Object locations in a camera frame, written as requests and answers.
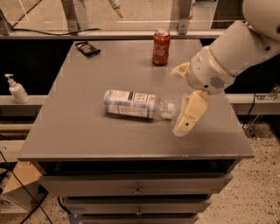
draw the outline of small black object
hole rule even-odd
[[[75,45],[76,45],[77,49],[80,52],[82,52],[84,55],[86,55],[88,58],[93,57],[96,54],[101,52],[101,50],[90,45],[87,41],[79,42]]]

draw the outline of gray tabletop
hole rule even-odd
[[[201,48],[198,40],[172,40],[167,66],[151,63],[152,40],[93,41],[101,54],[87,59],[72,46],[49,97],[28,135],[20,160],[251,158],[242,127],[224,93],[192,132],[172,133],[175,120],[116,118],[105,113],[106,90],[154,94],[174,102],[179,113],[185,80],[169,76]]]

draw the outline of can top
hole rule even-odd
[[[158,31],[156,31],[156,34],[157,34],[158,36],[161,36],[161,37],[169,36],[169,32],[166,31],[166,30],[158,30]]]

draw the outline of drawer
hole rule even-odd
[[[188,199],[184,196],[65,200],[66,208],[73,214],[196,214],[209,205],[209,199]]]
[[[82,215],[83,224],[193,224],[197,214]]]
[[[39,183],[53,196],[165,195],[219,193],[227,174],[42,176]]]

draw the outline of clear plastic bottle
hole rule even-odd
[[[14,96],[17,103],[19,103],[19,104],[27,103],[30,100],[30,98],[29,98],[28,94],[26,93],[24,87],[21,84],[16,83],[11,78],[11,76],[13,76],[13,74],[7,73],[5,75],[5,77],[8,79],[8,83],[10,85],[10,87],[9,87],[10,93]]]
[[[137,116],[153,119],[158,113],[164,119],[175,117],[173,103],[164,103],[154,94],[140,94],[120,90],[108,90],[104,95],[104,109],[107,113]]]

